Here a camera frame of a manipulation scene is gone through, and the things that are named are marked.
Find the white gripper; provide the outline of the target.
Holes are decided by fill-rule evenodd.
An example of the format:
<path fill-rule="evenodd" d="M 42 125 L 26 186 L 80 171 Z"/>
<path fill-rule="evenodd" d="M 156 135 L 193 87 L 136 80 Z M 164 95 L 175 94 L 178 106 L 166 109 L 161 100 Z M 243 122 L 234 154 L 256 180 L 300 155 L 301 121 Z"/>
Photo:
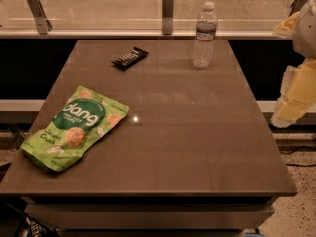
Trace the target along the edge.
<path fill-rule="evenodd" d="M 280 38 L 293 37 L 293 49 L 305 58 L 316 58 L 316 0 L 308 0 L 301 8 L 273 28 Z M 271 124 L 288 128 L 297 123 L 316 103 L 316 60 L 298 67 L 288 66 L 284 72 L 280 97 Z"/>

